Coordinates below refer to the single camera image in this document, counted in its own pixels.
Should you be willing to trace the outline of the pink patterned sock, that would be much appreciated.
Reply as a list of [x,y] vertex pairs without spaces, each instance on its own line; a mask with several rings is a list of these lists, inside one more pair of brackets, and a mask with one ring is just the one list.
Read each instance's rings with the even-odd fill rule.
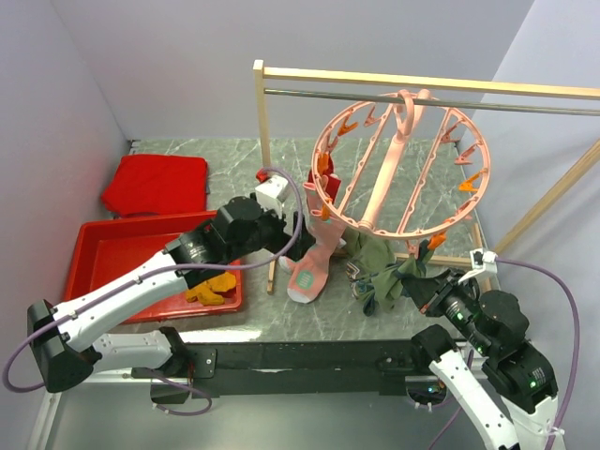
[[320,295],[326,284],[330,258],[340,244],[346,225],[335,216],[323,219],[323,204],[315,185],[305,182],[303,187],[307,199],[307,228],[315,243],[300,260],[304,268],[291,274],[287,294],[296,303],[308,304]]
[[304,268],[302,261],[295,262],[291,258],[281,256],[278,259],[278,264],[280,268],[288,274],[293,274],[294,272],[301,271]]

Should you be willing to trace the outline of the olive green sock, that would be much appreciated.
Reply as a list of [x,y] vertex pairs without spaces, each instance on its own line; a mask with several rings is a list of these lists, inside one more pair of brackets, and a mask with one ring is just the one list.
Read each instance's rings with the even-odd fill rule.
[[342,238],[346,242],[343,249],[349,256],[346,275],[352,295],[367,317],[379,309],[390,312],[400,297],[407,297],[404,279],[424,278],[435,252],[426,239],[419,244],[416,255],[410,254],[401,262],[387,240],[353,229],[347,229]]

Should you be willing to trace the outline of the mustard yellow sock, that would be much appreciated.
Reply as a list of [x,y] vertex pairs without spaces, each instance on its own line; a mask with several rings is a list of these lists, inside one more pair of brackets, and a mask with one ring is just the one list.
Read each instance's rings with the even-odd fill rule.
[[187,290],[185,297],[188,303],[198,302],[206,307],[220,306],[225,303],[224,293],[233,290],[235,286],[235,276],[225,272]]

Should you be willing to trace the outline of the pink round clip hanger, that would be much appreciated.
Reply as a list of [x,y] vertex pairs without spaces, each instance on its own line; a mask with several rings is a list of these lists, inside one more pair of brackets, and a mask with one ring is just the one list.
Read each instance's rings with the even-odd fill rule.
[[[372,100],[359,101],[334,116],[323,129],[313,148],[310,167],[313,184],[315,185],[319,200],[317,205],[310,209],[310,213],[323,221],[336,218],[346,226],[358,231],[371,233],[387,239],[405,241],[411,253],[416,252],[416,246],[412,242],[427,240],[427,248],[429,250],[435,250],[440,247],[446,239],[447,230],[470,217],[475,206],[482,200],[490,178],[488,145],[473,121],[456,107],[441,107],[444,115],[439,130],[427,153],[424,167],[416,178],[411,196],[397,228],[395,230],[386,230],[378,225],[378,218],[383,209],[384,201],[392,190],[393,179],[397,173],[399,163],[402,160],[413,131],[416,129],[426,110],[427,105],[425,102],[430,99],[430,92],[426,89],[417,93],[400,90],[396,93],[376,96]],[[333,180],[333,174],[328,171],[330,164],[333,162],[333,152],[338,146],[340,138],[358,127],[358,123],[353,120],[353,116],[361,110],[367,111],[367,117],[363,126],[368,128],[375,125],[377,128],[371,135],[367,149],[359,159],[357,168],[345,190],[341,194],[332,195],[326,191],[326,187]],[[345,213],[348,202],[362,177],[364,169],[368,165],[385,126],[392,118],[397,123],[396,133],[391,139],[383,157],[382,165],[375,179],[374,187],[371,190],[365,212],[359,219],[354,219]],[[469,164],[469,157],[474,152],[480,155],[482,161],[481,169],[473,176],[462,181],[457,187],[459,191],[467,193],[469,197],[455,213],[446,218],[441,224],[426,229],[417,228],[411,231],[408,229],[409,222],[416,210],[417,200],[428,181],[430,169],[437,159],[438,150],[442,144],[451,142],[452,132],[460,126],[464,126],[471,132],[474,137],[474,143],[467,151],[455,159],[455,163],[457,165]]]

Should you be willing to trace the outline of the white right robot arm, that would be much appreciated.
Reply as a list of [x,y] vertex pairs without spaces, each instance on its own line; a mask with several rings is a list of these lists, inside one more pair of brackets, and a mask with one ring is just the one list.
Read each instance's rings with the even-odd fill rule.
[[548,359],[526,338],[527,317],[511,293],[482,292],[474,279],[448,269],[436,277],[408,276],[405,294],[427,317],[447,319],[483,357],[482,371],[500,409],[438,324],[412,337],[412,365],[433,373],[457,400],[488,449],[550,449],[562,430],[558,384]]

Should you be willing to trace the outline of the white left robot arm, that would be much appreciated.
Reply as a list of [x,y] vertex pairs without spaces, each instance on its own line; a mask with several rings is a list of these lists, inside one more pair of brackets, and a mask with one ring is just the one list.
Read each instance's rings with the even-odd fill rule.
[[168,377],[187,372],[192,358],[174,328],[116,337],[110,330],[259,250],[302,259],[316,242],[302,214],[294,213],[292,233],[285,227],[284,215],[251,197],[236,197],[120,278],[57,306],[46,300],[30,306],[29,346],[46,390],[64,392],[94,373],[119,368],[151,369]]

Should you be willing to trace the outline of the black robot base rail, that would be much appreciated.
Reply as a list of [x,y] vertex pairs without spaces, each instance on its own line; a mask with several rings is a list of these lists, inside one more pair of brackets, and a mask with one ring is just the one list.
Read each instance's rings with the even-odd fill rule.
[[187,361],[159,372],[213,398],[368,393],[402,396],[434,383],[412,343],[400,340],[189,343]]

